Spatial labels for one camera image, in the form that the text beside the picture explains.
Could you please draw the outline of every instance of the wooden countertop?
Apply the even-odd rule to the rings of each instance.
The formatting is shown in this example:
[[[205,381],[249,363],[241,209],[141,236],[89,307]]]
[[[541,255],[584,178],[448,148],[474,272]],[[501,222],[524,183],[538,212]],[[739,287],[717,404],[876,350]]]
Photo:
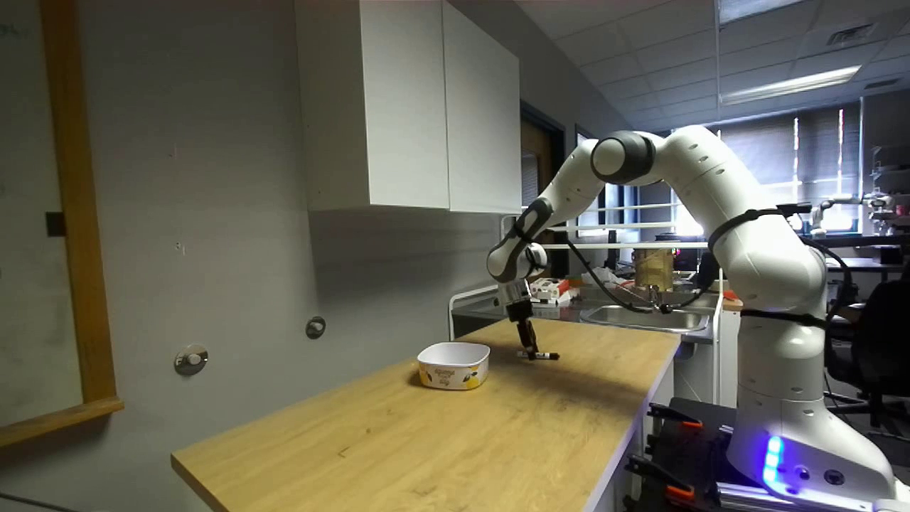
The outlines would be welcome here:
[[[518,358],[510,323],[481,390],[440,394],[404,363],[173,454],[214,509],[585,509],[608,484],[679,340],[534,320]]]

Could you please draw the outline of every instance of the wall cabinet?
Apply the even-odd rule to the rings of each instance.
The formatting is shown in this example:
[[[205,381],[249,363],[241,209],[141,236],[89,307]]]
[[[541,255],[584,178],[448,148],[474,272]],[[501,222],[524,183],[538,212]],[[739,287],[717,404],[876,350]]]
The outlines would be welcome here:
[[[518,60],[440,0],[298,0],[306,205],[521,205]]]

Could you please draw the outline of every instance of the chair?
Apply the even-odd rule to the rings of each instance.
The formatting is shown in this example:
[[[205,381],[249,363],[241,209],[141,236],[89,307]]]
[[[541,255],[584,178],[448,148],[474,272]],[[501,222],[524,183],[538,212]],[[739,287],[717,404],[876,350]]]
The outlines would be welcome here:
[[[869,414],[869,425],[881,428],[881,420],[894,414],[885,397],[910,397],[910,282],[876,284],[854,326],[832,323],[825,366],[832,380],[859,388],[865,400],[865,404],[830,410]]]

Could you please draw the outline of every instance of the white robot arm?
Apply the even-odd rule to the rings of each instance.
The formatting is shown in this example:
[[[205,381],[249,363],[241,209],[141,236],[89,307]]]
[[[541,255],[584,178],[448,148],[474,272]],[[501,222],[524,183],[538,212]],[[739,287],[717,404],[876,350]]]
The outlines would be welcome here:
[[[488,250],[485,272],[531,358],[531,307],[521,296],[524,250],[545,229],[576,216],[603,188],[665,183],[712,233],[707,249],[743,296],[739,404],[727,461],[757,486],[803,508],[862,509],[906,501],[888,458],[825,407],[825,259],[803,246],[784,212],[706,128],[667,138],[613,135],[569,155],[552,186]]]

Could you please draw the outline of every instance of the bowl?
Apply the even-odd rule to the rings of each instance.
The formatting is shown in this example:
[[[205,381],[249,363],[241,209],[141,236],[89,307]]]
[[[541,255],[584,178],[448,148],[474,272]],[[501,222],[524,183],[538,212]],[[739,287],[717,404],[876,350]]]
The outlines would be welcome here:
[[[478,390],[488,371],[488,347],[439,343],[419,353],[419,377],[433,390]]]

